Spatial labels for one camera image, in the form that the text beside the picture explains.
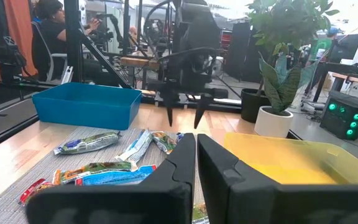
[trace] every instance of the potted plant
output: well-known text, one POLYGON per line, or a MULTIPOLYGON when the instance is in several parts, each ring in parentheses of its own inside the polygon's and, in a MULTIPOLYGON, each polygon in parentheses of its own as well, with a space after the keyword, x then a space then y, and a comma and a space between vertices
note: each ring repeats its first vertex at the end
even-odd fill
POLYGON ((286 109, 291 105, 299 87, 307 84, 318 63, 301 68, 295 65, 287 71, 289 45, 299 49, 310 43, 318 30, 330 29, 327 16, 337 14, 330 10, 328 0, 255 0, 249 5, 251 24, 258 30, 257 45, 263 45, 269 57, 260 58, 263 76, 262 86, 271 106, 261 106, 255 124, 259 135, 285 138, 290 129, 293 114, 286 109))

